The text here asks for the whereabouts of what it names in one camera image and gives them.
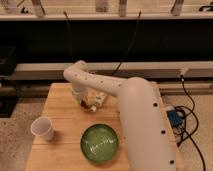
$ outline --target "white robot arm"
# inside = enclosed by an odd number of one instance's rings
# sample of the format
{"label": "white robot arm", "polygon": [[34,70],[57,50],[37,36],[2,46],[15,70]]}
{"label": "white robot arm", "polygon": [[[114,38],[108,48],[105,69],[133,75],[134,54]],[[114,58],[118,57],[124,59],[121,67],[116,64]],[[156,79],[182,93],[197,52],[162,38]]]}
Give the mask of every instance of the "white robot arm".
{"label": "white robot arm", "polygon": [[138,77],[122,79],[90,74],[78,61],[64,71],[79,103],[86,87],[118,98],[118,108],[132,171],[176,171],[175,155],[169,144],[157,94],[151,84]]}

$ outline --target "paper cup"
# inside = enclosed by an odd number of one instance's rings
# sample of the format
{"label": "paper cup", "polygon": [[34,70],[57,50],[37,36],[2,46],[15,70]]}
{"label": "paper cup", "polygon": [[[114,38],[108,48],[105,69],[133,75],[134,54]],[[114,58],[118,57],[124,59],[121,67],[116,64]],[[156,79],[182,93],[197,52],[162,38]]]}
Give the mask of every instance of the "paper cup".
{"label": "paper cup", "polygon": [[51,120],[48,117],[39,117],[31,124],[31,133],[46,141],[53,138],[54,131]]}

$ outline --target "black cable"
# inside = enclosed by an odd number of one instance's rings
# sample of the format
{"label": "black cable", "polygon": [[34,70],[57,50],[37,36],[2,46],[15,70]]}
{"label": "black cable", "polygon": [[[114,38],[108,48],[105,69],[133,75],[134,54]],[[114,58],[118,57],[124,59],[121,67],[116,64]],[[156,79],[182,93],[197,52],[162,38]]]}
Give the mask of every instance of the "black cable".
{"label": "black cable", "polygon": [[25,1],[25,0],[22,0],[21,2],[19,2],[19,3],[16,5],[16,7],[19,7],[21,4],[24,3],[24,1]]}
{"label": "black cable", "polygon": [[191,100],[191,102],[192,102],[192,109],[191,109],[191,111],[188,113],[188,114],[190,114],[190,113],[192,113],[192,112],[194,111],[194,109],[195,109],[195,101],[194,101],[194,99],[189,95],[189,93],[187,92],[187,90],[186,90],[186,88],[185,88],[185,79],[184,79],[184,76],[181,75],[180,78],[181,78],[181,84],[182,84],[182,87],[183,87],[183,91],[184,91],[184,93],[186,94],[186,96],[187,96],[187,97]]}
{"label": "black cable", "polygon": [[73,58],[73,51],[72,51],[72,41],[71,41],[71,32],[70,32],[70,23],[69,23],[69,17],[66,13],[66,11],[63,12],[63,14],[65,15],[66,17],[66,20],[67,20],[67,33],[68,33],[68,48],[69,48],[69,53],[70,53],[70,56],[72,58],[72,63],[74,63],[74,58]]}
{"label": "black cable", "polygon": [[138,13],[138,19],[137,19],[137,22],[136,22],[136,25],[135,25],[135,31],[133,33],[133,36],[132,36],[132,39],[131,41],[129,42],[129,45],[127,47],[127,50],[124,54],[124,56],[122,57],[120,63],[118,64],[117,68],[112,72],[111,76],[115,75],[116,72],[119,70],[120,66],[122,65],[122,63],[125,61],[127,55],[129,54],[129,51],[130,49],[132,48],[134,42],[135,42],[135,38],[136,38],[136,35],[137,35],[137,31],[138,31],[138,25],[139,25],[139,22],[140,22],[140,18],[141,18],[141,11],[139,11]]}
{"label": "black cable", "polygon": [[[178,106],[178,107],[175,107],[175,109],[178,109],[178,108],[185,108],[185,109],[191,111],[191,109],[188,108],[188,107],[186,107],[186,106]],[[191,111],[190,114],[192,114],[192,115],[194,116],[195,121],[196,121],[196,126],[195,126],[195,128],[190,132],[190,136],[192,136],[192,135],[198,130],[198,127],[199,127],[199,120],[198,120],[198,118],[197,118],[197,115],[196,115],[194,112]],[[186,122],[186,119],[187,119],[188,116],[189,116],[189,114],[188,114],[188,115],[187,115],[187,114],[185,115],[185,122]],[[180,146],[180,145],[181,145],[186,139],[188,139],[188,138],[189,138],[188,136],[182,138],[182,139],[177,143],[177,145]]]}
{"label": "black cable", "polygon": [[[175,108],[177,110],[177,113],[180,112],[182,114],[182,118],[183,118],[183,127],[186,129],[186,123],[187,123],[187,118],[186,118],[186,113],[185,110],[183,109],[179,109]],[[181,145],[181,143],[184,141],[183,138],[184,137],[184,132],[182,131],[182,134],[180,135],[180,144],[178,144],[179,146]]]}
{"label": "black cable", "polygon": [[202,154],[201,150],[199,149],[198,145],[196,144],[194,139],[191,137],[191,135],[183,127],[181,127],[181,129],[183,129],[183,131],[187,134],[187,136],[189,137],[189,139],[192,141],[193,145],[197,149],[197,152],[199,153],[201,161],[202,161],[203,171],[206,171],[206,163],[205,163],[205,159],[203,157],[203,154]]}
{"label": "black cable", "polygon": [[179,106],[176,106],[175,107],[175,111],[177,112],[177,114],[179,115],[179,113],[181,113],[181,118],[182,119],[185,119],[185,117],[186,117],[186,112],[185,112],[185,110],[184,109],[182,109],[181,107],[179,107]]}

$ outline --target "green plate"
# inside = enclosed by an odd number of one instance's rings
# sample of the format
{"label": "green plate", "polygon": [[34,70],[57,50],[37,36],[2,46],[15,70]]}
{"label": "green plate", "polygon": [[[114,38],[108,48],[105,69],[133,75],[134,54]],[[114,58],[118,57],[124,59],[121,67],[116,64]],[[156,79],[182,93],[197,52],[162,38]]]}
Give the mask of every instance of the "green plate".
{"label": "green plate", "polygon": [[89,127],[81,138],[81,150],[84,156],[101,164],[109,161],[118,149],[116,132],[105,124],[96,124]]}

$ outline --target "wooden table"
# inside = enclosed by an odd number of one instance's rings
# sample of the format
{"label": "wooden table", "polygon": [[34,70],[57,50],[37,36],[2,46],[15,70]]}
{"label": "wooden table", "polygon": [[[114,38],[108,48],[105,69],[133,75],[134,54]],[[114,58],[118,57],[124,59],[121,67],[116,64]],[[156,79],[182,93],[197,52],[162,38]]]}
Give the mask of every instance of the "wooden table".
{"label": "wooden table", "polygon": [[[157,85],[153,83],[159,95],[160,105],[163,107]],[[90,91],[89,100],[95,91]],[[175,143],[166,113],[162,109],[169,132],[171,146],[176,154],[179,171],[183,171],[183,162]],[[35,138],[26,166],[26,171],[130,171],[125,142],[121,131],[117,111],[117,99],[109,96],[106,103],[96,113],[91,113],[79,107],[71,94],[71,84],[54,83],[43,109],[42,115],[51,118],[55,136],[51,142]],[[118,134],[119,150],[112,161],[104,165],[93,165],[87,161],[80,149],[83,132],[93,124],[104,123],[110,125]]]}

